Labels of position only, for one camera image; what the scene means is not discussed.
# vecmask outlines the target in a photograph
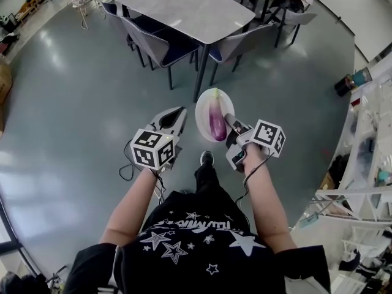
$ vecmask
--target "gray floor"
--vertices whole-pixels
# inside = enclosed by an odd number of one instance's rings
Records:
[[[333,84],[353,71],[353,37],[325,10],[312,9],[319,16],[301,29],[293,46],[274,49],[273,31],[235,73],[231,62],[216,75],[216,86],[231,97],[239,119],[283,127],[285,148],[268,166],[292,225],[323,179],[341,133],[348,97],[338,98]],[[184,150],[174,170],[163,175],[168,192],[195,187],[193,172],[205,149],[214,152],[230,195],[244,192],[243,176],[225,160],[224,144],[198,133],[192,103],[196,73],[188,60],[172,67],[175,88],[169,91],[166,71],[142,69],[108,20],[94,11],[85,31],[79,16],[65,8],[13,61],[15,81],[0,141],[5,208],[47,276],[98,242],[131,185],[118,176],[127,163],[124,145],[166,108],[183,105],[189,111]],[[202,90],[210,73],[209,62]],[[153,198],[149,212],[156,204]],[[248,199],[242,205],[252,220]]]

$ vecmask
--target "eggplant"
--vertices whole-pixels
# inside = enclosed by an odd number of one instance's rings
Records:
[[[226,122],[223,117],[221,110],[221,102],[218,89],[215,88],[213,98],[209,103],[209,128],[211,129],[211,135],[217,141],[223,141],[226,139]]]

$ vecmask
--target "black cable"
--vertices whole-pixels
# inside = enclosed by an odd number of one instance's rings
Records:
[[[139,171],[141,172],[141,169],[140,169],[137,165],[135,165],[135,164],[132,162],[132,159],[131,159],[130,157],[128,157],[128,155],[127,155],[127,151],[126,151],[126,150],[127,150],[127,147],[128,147],[128,145],[129,145],[129,143],[130,143],[131,141],[132,141],[132,140],[129,140],[129,141],[126,143],[126,145],[125,145],[125,147],[124,147],[124,151],[123,151],[124,156],[125,156],[125,157],[128,159],[128,161],[129,161],[129,164],[127,164],[127,165],[121,167],[120,169],[118,169],[118,175],[119,175],[123,180],[128,181],[128,182],[131,181],[131,180],[134,178],[134,167],[135,167],[137,170],[139,170]],[[131,167],[132,173],[131,173],[131,175],[130,175],[130,178],[126,178],[126,177],[124,177],[123,174],[122,174],[122,170],[125,169],[125,168],[127,168],[127,167]],[[165,199],[164,199],[164,192],[166,191],[166,187],[164,186],[164,182],[163,182],[162,178],[161,178],[155,171],[153,171],[153,170],[151,170],[151,169],[149,169],[149,170],[150,170],[151,173],[157,178],[157,180],[160,182],[160,188],[158,187],[158,185],[155,185],[155,187],[158,189],[158,191],[159,191],[159,193],[160,193],[159,200],[158,200],[158,204],[160,205],[162,202],[165,201]]]
[[[264,159],[258,166],[256,166],[256,167],[254,167],[253,169],[252,169],[252,171],[244,178],[244,181],[243,181],[243,186],[245,187],[245,194],[244,195],[242,195],[240,198],[237,198],[237,200],[235,201],[235,204],[238,206],[238,202],[240,202],[241,201],[241,199],[243,199],[248,193],[249,193],[249,188],[248,188],[248,186],[247,186],[247,181],[248,181],[248,179],[263,165],[263,164],[265,164],[271,157],[272,157],[272,154],[270,154],[270,149],[268,148],[268,156],[267,156],[267,158],[266,159]],[[247,224],[248,224],[248,226],[250,227],[251,226],[251,224],[249,223],[249,219],[247,218],[247,216],[244,214],[244,216],[245,216],[245,218],[246,218],[246,221],[247,221]]]

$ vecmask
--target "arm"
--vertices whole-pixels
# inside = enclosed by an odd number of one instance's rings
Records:
[[[143,169],[109,218],[100,243],[124,246],[138,235],[145,218],[157,178]]]
[[[254,143],[247,145],[246,152],[247,156],[243,164],[245,175],[247,176],[254,167],[262,162],[263,154]],[[248,179],[247,186],[251,195],[252,208],[259,237],[275,253],[296,248],[288,230],[285,211],[276,194],[266,165],[258,168]]]

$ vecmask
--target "tabletop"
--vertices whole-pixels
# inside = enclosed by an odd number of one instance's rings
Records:
[[[233,0],[115,0],[205,44],[242,28],[255,13]]]

